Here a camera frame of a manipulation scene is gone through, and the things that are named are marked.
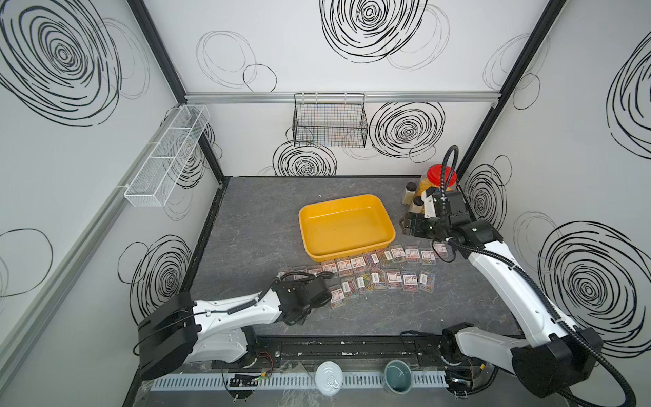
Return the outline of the barcode paper clip box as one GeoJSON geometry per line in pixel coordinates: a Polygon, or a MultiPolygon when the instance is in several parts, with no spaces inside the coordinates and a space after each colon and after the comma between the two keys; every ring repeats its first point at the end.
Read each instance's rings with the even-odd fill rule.
{"type": "Polygon", "coordinates": [[[354,278],[348,278],[341,281],[344,298],[349,300],[359,296],[359,290],[354,278]]]}

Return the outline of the twelfth clear paper clip box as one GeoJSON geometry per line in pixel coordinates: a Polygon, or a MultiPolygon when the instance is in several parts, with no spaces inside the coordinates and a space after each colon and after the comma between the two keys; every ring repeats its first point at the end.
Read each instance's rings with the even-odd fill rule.
{"type": "Polygon", "coordinates": [[[421,248],[420,249],[420,258],[423,265],[435,265],[437,260],[437,255],[431,248],[421,248]]]}

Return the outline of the second row clear clip box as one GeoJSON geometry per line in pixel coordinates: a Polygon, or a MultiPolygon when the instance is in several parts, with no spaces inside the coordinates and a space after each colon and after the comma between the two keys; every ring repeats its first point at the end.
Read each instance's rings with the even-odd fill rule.
{"type": "Polygon", "coordinates": [[[369,273],[361,273],[355,276],[354,278],[355,285],[357,287],[357,292],[359,294],[368,293],[373,291],[373,285],[371,282],[371,275],[369,273]]]}

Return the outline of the second row end barcode box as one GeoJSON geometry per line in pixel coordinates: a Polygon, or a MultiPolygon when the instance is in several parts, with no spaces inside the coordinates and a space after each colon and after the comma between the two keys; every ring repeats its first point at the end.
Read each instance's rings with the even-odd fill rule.
{"type": "Polygon", "coordinates": [[[430,271],[422,271],[418,276],[418,288],[420,291],[432,293],[434,291],[436,275],[430,271]]]}

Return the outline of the yellow plastic storage tray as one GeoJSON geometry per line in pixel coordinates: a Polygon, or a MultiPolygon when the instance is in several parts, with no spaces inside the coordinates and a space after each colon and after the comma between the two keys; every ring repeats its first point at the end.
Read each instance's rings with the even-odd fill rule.
{"type": "Polygon", "coordinates": [[[371,194],[306,205],[298,222],[304,250],[315,262],[384,249],[396,238],[383,202],[371,194]]]}

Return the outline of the second row red label box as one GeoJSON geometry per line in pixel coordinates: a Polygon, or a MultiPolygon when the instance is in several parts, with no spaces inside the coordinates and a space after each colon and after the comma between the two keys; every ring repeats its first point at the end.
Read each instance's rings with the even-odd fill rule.
{"type": "Polygon", "coordinates": [[[387,287],[389,290],[400,290],[403,288],[402,273],[397,270],[386,271],[387,287]]]}

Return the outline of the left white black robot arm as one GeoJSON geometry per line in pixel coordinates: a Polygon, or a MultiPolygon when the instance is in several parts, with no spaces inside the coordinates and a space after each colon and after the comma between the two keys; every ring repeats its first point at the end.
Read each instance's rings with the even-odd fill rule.
{"type": "Polygon", "coordinates": [[[188,292],[172,296],[137,326],[140,378],[154,380],[187,363],[249,358],[257,352],[253,326],[304,324],[312,310],[331,302],[327,282],[334,277],[295,271],[247,296],[210,301],[194,300],[188,292]]]}

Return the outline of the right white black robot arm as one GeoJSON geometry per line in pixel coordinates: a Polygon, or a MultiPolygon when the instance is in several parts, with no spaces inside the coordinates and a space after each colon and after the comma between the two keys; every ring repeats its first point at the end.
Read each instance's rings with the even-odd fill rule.
{"type": "Polygon", "coordinates": [[[539,398],[557,393],[581,406],[590,403],[569,388],[587,380],[600,365],[622,389],[623,405],[636,405],[632,386],[603,356],[602,338],[579,327],[551,301],[520,267],[498,230],[475,217],[463,193],[428,188],[410,200],[401,226],[406,234],[447,244],[470,261],[508,306],[523,334],[516,339],[457,324],[437,337],[443,362],[480,359],[515,375],[539,398]]]}

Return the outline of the tray box beside red label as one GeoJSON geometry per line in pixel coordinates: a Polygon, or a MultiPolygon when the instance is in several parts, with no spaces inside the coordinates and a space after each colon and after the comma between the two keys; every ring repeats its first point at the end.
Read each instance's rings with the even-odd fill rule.
{"type": "Polygon", "coordinates": [[[388,288],[386,275],[384,271],[379,269],[372,270],[370,276],[371,276],[371,286],[373,287],[374,291],[385,290],[388,288]]]}

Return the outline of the front black cap spice bottle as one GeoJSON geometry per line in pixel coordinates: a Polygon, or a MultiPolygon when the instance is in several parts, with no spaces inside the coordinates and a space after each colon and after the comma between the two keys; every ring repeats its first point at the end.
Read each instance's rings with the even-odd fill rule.
{"type": "Polygon", "coordinates": [[[424,214],[424,202],[421,197],[415,196],[412,200],[409,210],[408,217],[410,219],[416,219],[419,216],[424,214]]]}

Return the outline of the black cap spice bottle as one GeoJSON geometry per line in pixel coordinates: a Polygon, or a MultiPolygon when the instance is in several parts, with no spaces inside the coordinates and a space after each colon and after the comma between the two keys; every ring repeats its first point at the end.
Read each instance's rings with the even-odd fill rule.
{"type": "Polygon", "coordinates": [[[410,219],[416,219],[419,216],[424,214],[424,202],[421,197],[415,196],[412,200],[409,210],[408,217],[410,219]]]}
{"type": "Polygon", "coordinates": [[[402,204],[403,205],[411,205],[413,202],[413,199],[415,197],[415,193],[417,191],[418,185],[414,183],[413,181],[408,182],[405,185],[405,193],[403,194],[402,198],[402,204]]]}

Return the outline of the red lid corn jar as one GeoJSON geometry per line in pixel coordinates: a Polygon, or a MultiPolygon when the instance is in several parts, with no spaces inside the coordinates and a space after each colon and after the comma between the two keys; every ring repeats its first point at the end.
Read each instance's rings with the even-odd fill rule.
{"type": "Polygon", "coordinates": [[[428,188],[440,188],[442,186],[441,173],[444,172],[446,178],[451,177],[447,186],[448,191],[455,188],[457,182],[457,174],[451,171],[449,166],[443,167],[441,164],[431,166],[427,172],[420,178],[420,184],[416,195],[421,196],[428,188]]]}

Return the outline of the rear black cap spice bottle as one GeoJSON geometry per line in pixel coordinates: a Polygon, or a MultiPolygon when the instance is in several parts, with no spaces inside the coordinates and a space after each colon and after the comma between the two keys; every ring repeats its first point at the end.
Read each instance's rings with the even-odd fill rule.
{"type": "Polygon", "coordinates": [[[413,199],[415,197],[415,193],[417,191],[418,185],[414,183],[413,181],[408,182],[405,185],[405,193],[403,194],[402,198],[402,204],[403,205],[411,205],[413,202],[413,199]]]}

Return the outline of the grey green cup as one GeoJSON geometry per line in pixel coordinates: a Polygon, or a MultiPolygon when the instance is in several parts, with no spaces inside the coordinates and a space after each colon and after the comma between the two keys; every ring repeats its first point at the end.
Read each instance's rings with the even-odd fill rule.
{"type": "Polygon", "coordinates": [[[389,361],[384,367],[383,377],[383,388],[393,395],[405,395],[413,388],[413,373],[404,361],[389,361]]]}

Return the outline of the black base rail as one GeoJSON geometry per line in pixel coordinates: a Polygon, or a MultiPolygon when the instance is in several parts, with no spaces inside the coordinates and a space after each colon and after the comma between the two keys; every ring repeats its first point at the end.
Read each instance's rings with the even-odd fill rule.
{"type": "Polygon", "coordinates": [[[253,349],[282,361],[389,361],[402,359],[419,367],[463,369],[491,366],[484,358],[463,355],[451,337],[423,332],[380,336],[273,336],[254,338],[253,349]]]}

